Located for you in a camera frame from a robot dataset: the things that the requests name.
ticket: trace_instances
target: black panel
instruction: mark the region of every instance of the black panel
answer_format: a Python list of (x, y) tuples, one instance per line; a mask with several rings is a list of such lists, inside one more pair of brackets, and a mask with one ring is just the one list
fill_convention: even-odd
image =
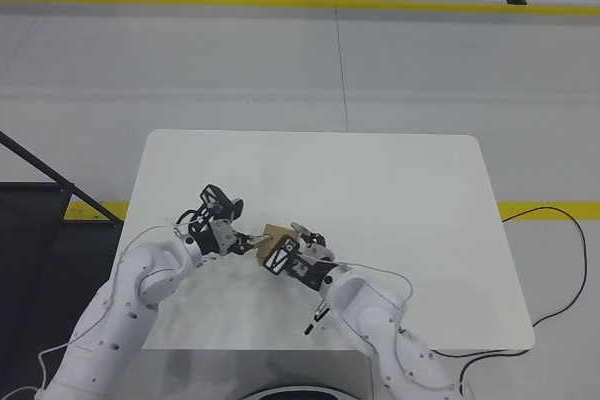
[(0, 376), (67, 201), (57, 184), (0, 184)]
[[(109, 279), (121, 229), (105, 221), (62, 225), (51, 268), (45, 271), (25, 324), (27, 333), (16, 347), (0, 395), (24, 385), (40, 386), (42, 374), (37, 354), (69, 339), (95, 292)], [(48, 381), (63, 354), (64, 349), (45, 356)], [(32, 393), (18, 393), (13, 399), (31, 399)]]

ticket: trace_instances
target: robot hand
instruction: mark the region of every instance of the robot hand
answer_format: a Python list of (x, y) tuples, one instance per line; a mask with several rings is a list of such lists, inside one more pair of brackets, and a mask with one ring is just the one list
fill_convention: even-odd
[[(319, 322), (331, 310), (338, 331), (369, 357), (383, 384), (396, 400), (452, 400), (459, 398), (438, 357), (426, 343), (400, 326), (404, 299), (369, 283), (345, 263), (334, 262), (325, 238), (303, 226), (291, 225), (305, 242), (283, 237), (263, 266), (288, 275), (317, 291), (322, 303), (314, 314)], [(305, 334), (309, 334), (313, 324)]]
[(200, 197), (202, 206), (185, 212), (176, 225), (190, 217), (186, 233), (176, 228), (171, 240), (143, 243), (121, 254), (111, 278), (80, 317), (58, 372), (37, 399), (106, 398), (149, 336), (159, 303), (175, 293), (184, 278), (208, 257), (242, 255), (268, 239), (232, 228), (242, 214), (242, 200), (229, 200), (213, 185)]

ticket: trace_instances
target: metal pole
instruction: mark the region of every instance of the metal pole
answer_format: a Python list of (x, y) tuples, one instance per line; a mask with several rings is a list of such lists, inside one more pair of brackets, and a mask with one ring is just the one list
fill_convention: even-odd
[(78, 196), (82, 201), (89, 204), (91, 207), (102, 213), (105, 217), (109, 218), (109, 220), (113, 221), (116, 225), (122, 225), (123, 221), (116, 217), (111, 211), (107, 210), (102, 206), (102, 204), (95, 201), (91, 196), (80, 190), (76, 185), (69, 182), (64, 176), (60, 175), (53, 168), (45, 164), (41, 159), (34, 156), (27, 149), (20, 146), (15, 140), (11, 139), (4, 132), (0, 130), (0, 144), (2, 144), (7, 149), (16, 153), (20, 158), (28, 162), (29, 164), (36, 167), (42, 173), (47, 175), (49, 178), (58, 182), (65, 190), (68, 190), (72, 194)]

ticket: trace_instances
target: table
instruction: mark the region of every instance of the table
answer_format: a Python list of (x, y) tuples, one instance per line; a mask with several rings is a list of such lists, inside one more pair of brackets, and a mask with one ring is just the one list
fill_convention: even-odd
[[(200, 205), (208, 183), (245, 202), (234, 223), (300, 222), (338, 260), (408, 276), (403, 326), (444, 350), (527, 349), (534, 333), (478, 142), (470, 136), (158, 130), (131, 198), (122, 248)], [(143, 240), (170, 237), (169, 229)], [(406, 293), (386, 274), (360, 270)], [(205, 265), (160, 304), (145, 348), (351, 349), (329, 323), (305, 336), (317, 293), (255, 256)]]

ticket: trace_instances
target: wooden block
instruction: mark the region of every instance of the wooden block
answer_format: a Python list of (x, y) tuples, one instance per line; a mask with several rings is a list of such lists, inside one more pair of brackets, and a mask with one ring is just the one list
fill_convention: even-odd
[(259, 265), (264, 264), (264, 259), (269, 255), (271, 250), (273, 250), (274, 246), (278, 244), (283, 236), (290, 236), (294, 240), (298, 240), (298, 232), (291, 228), (284, 228), (277, 225), (265, 225), (262, 234), (271, 236), (271, 239), (269, 239), (267, 243), (263, 244), (262, 247), (258, 248), (256, 259), (258, 260)]

